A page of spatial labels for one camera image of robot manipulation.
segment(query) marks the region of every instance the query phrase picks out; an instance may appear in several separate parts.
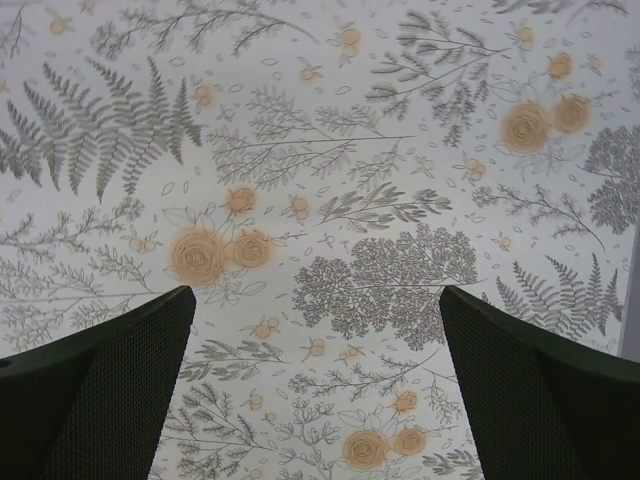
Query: leaf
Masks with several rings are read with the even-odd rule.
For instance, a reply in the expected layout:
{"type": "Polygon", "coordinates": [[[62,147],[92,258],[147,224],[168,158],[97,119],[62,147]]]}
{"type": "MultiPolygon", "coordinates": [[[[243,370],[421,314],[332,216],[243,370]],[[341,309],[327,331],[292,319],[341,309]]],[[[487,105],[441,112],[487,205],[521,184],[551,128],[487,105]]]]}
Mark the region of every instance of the leaf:
{"type": "Polygon", "coordinates": [[[519,94],[513,90],[511,82],[497,82],[489,87],[493,94],[505,102],[517,102],[519,94]]]}
{"type": "Polygon", "coordinates": [[[162,193],[160,194],[162,197],[164,197],[165,195],[169,195],[173,189],[175,188],[176,184],[174,182],[169,182],[167,183],[164,188],[162,189],[162,193]]]}
{"type": "Polygon", "coordinates": [[[338,418],[353,428],[362,428],[365,419],[361,419],[358,412],[338,412],[338,418]]]}
{"type": "Polygon", "coordinates": [[[253,295],[256,295],[260,293],[262,290],[264,290],[266,286],[267,286],[266,282],[251,283],[242,289],[242,291],[240,292],[240,295],[252,297],[253,295]]]}
{"type": "Polygon", "coordinates": [[[164,217],[176,227],[191,229],[196,226],[197,218],[188,208],[166,208],[162,210],[164,217]]]}

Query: fern leaf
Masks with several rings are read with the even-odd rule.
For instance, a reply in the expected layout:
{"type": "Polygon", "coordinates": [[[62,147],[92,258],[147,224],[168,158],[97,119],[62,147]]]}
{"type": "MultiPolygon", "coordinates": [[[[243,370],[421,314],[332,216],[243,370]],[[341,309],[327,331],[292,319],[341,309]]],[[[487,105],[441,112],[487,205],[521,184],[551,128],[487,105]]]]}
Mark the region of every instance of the fern leaf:
{"type": "Polygon", "coordinates": [[[24,176],[24,167],[20,160],[22,155],[20,141],[2,129],[0,129],[0,140],[5,145],[0,157],[0,171],[4,173],[8,169],[16,179],[20,180],[24,176]]]}
{"type": "Polygon", "coordinates": [[[527,273],[518,262],[513,262],[513,271],[535,313],[545,315],[558,303],[558,292],[554,291],[552,285],[545,287],[546,280],[527,273]]]}
{"type": "Polygon", "coordinates": [[[149,70],[151,71],[151,87],[149,88],[149,97],[147,99],[146,108],[143,111],[146,122],[159,127],[166,127],[167,120],[170,117],[169,102],[167,94],[164,91],[162,77],[151,57],[147,57],[149,62],[149,70]]]}
{"type": "Polygon", "coordinates": [[[578,280],[578,272],[575,272],[567,265],[549,256],[546,258],[551,262],[560,278],[560,307],[570,309],[571,323],[583,324],[588,313],[585,303],[584,282],[578,280]]]}
{"type": "Polygon", "coordinates": [[[49,166],[53,185],[60,190],[60,174],[68,151],[67,137],[73,130],[73,125],[65,118],[64,110],[58,111],[51,100],[46,100],[27,82],[24,82],[23,88],[42,122],[42,130],[46,137],[42,142],[42,154],[49,166]]]}
{"type": "Polygon", "coordinates": [[[131,154],[132,142],[121,129],[117,128],[101,132],[96,139],[100,150],[96,191],[98,199],[102,202],[102,196],[111,178],[131,154]]]}
{"type": "Polygon", "coordinates": [[[107,104],[95,108],[102,100],[102,97],[96,97],[85,105],[84,101],[91,91],[90,88],[86,88],[78,93],[80,89],[79,83],[71,83],[70,80],[63,79],[62,76],[56,74],[46,62],[43,65],[43,71],[45,78],[67,106],[79,127],[87,130],[97,129],[104,123],[104,113],[110,106],[107,104]]]}
{"type": "Polygon", "coordinates": [[[153,127],[133,129],[133,153],[125,166],[122,177],[125,182],[125,191],[129,195],[135,193],[142,171],[162,155],[159,136],[160,133],[153,127]]]}
{"type": "Polygon", "coordinates": [[[182,80],[180,91],[173,104],[171,121],[169,151],[178,163],[182,164],[182,137],[185,132],[189,132],[190,122],[189,107],[187,106],[187,82],[184,79],[182,80]]]}
{"type": "Polygon", "coordinates": [[[96,156],[97,146],[93,135],[88,131],[78,132],[69,140],[69,157],[67,160],[67,172],[71,190],[76,195],[80,182],[91,166],[96,156]]]}
{"type": "Polygon", "coordinates": [[[618,301],[618,270],[613,273],[613,278],[607,285],[607,291],[604,295],[605,301],[609,306],[609,311],[619,322],[622,321],[623,305],[618,301]]]}
{"type": "Polygon", "coordinates": [[[505,310],[509,315],[520,318],[522,320],[530,321],[531,307],[527,305],[527,302],[520,298],[515,290],[512,290],[505,285],[500,277],[496,278],[496,286],[498,292],[502,298],[505,310]]]}
{"type": "Polygon", "coordinates": [[[136,99],[142,94],[131,92],[132,81],[127,81],[124,76],[119,76],[117,72],[103,66],[102,64],[87,58],[86,61],[97,70],[109,87],[112,101],[112,114],[110,119],[119,125],[131,126],[136,123],[136,107],[140,103],[136,99]]]}
{"type": "Polygon", "coordinates": [[[40,164],[40,144],[42,143],[41,129],[36,122],[29,122],[27,117],[18,112],[11,100],[7,101],[7,109],[9,118],[15,126],[20,143],[25,147],[21,149],[19,161],[22,164],[22,170],[25,171],[31,179],[39,187],[40,176],[42,174],[42,166],[40,164]]]}

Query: orange flower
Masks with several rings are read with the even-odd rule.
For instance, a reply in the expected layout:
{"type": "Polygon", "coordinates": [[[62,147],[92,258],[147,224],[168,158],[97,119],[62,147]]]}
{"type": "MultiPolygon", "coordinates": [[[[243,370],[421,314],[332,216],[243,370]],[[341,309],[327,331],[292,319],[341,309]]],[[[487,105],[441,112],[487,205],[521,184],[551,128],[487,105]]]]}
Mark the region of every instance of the orange flower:
{"type": "Polygon", "coordinates": [[[554,80],[562,80],[571,75],[573,61],[568,53],[559,53],[549,62],[549,75],[554,80]]]}
{"type": "Polygon", "coordinates": [[[518,46],[521,50],[529,52],[533,50],[534,34],[531,27],[522,27],[518,30],[518,46]]]}
{"type": "Polygon", "coordinates": [[[248,212],[256,203],[256,195],[250,188],[241,187],[229,192],[227,205],[232,214],[248,212]]]}
{"type": "Polygon", "coordinates": [[[398,413],[405,413],[416,408],[418,397],[413,392],[404,392],[398,396],[395,408],[398,413]]]}
{"type": "Polygon", "coordinates": [[[362,35],[353,27],[345,28],[341,34],[342,47],[345,55],[355,57],[360,50],[360,40],[362,35]]]}
{"type": "Polygon", "coordinates": [[[257,268],[269,260],[271,242],[266,235],[254,230],[245,233],[225,247],[225,254],[242,267],[257,268]]]}
{"type": "Polygon", "coordinates": [[[387,439],[380,432],[364,430],[347,438],[342,451],[351,468],[373,470],[382,465],[388,449],[387,439]]]}
{"type": "Polygon", "coordinates": [[[555,127],[564,133],[576,133],[587,126],[591,119],[591,103],[586,97],[571,95],[563,98],[555,108],[555,127]]]}
{"type": "Polygon", "coordinates": [[[209,285],[223,273],[223,246],[208,232],[189,232],[171,252],[171,264],[178,278],[189,285],[209,285]]]}
{"type": "Polygon", "coordinates": [[[469,170],[469,178],[478,182],[482,180],[482,177],[486,173],[487,168],[477,160],[471,159],[467,163],[467,170],[469,170]]]}
{"type": "Polygon", "coordinates": [[[325,343],[321,338],[316,338],[311,342],[311,348],[309,349],[309,353],[311,353],[312,357],[321,357],[324,355],[325,343]]]}
{"type": "Polygon", "coordinates": [[[393,450],[398,455],[418,455],[427,446],[427,434],[417,428],[407,428],[394,438],[393,450]]]}
{"type": "Polygon", "coordinates": [[[511,108],[502,120],[502,139],[517,153],[534,153],[547,142],[549,120],[545,111],[533,102],[511,108]]]}

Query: orange rose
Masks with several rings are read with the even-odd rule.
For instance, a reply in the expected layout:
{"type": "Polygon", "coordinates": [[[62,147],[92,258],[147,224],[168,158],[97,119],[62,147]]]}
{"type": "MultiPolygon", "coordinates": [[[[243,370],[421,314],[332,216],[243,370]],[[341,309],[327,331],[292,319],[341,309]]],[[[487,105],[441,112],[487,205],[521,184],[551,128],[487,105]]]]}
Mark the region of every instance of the orange rose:
{"type": "Polygon", "coordinates": [[[419,454],[427,446],[427,434],[417,428],[401,431],[394,440],[393,450],[406,457],[419,454]]]}
{"type": "Polygon", "coordinates": [[[413,410],[418,403],[418,397],[413,392],[404,392],[396,400],[395,407],[399,413],[413,410]]]}
{"type": "Polygon", "coordinates": [[[225,254],[242,267],[256,268],[269,260],[271,242],[266,235],[253,231],[238,237],[225,248],[225,254]]]}
{"type": "Polygon", "coordinates": [[[253,193],[253,190],[247,187],[238,188],[237,190],[229,192],[227,205],[229,206],[231,213],[234,215],[252,210],[255,203],[256,196],[253,193]]]}
{"type": "Polygon", "coordinates": [[[533,102],[511,108],[502,120],[502,139],[517,153],[534,153],[547,142],[549,120],[545,111],[533,102]]]}
{"type": "Polygon", "coordinates": [[[568,53],[559,53],[549,63],[549,75],[554,80],[562,80],[571,74],[573,61],[568,53]]]}
{"type": "Polygon", "coordinates": [[[171,252],[171,264],[178,278],[189,285],[209,285],[223,273],[223,246],[208,232],[182,236],[171,252]]]}
{"type": "Polygon", "coordinates": [[[555,108],[555,127],[564,133],[576,133],[587,126],[591,119],[591,103],[586,97],[571,95],[563,98],[555,108]]]}
{"type": "Polygon", "coordinates": [[[374,430],[356,432],[344,444],[344,458],[351,468],[373,470],[382,465],[387,451],[387,439],[374,430]]]}

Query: floral wallpaper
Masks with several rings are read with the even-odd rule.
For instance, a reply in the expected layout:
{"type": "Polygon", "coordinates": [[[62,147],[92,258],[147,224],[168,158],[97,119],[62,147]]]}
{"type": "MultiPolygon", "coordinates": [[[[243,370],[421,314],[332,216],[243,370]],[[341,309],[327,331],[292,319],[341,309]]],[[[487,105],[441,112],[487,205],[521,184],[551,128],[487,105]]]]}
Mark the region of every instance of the floral wallpaper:
{"type": "Polygon", "coordinates": [[[150,479],[482,479],[439,295],[617,352],[639,16],[0,0],[0,354],[189,284],[150,479]]]}

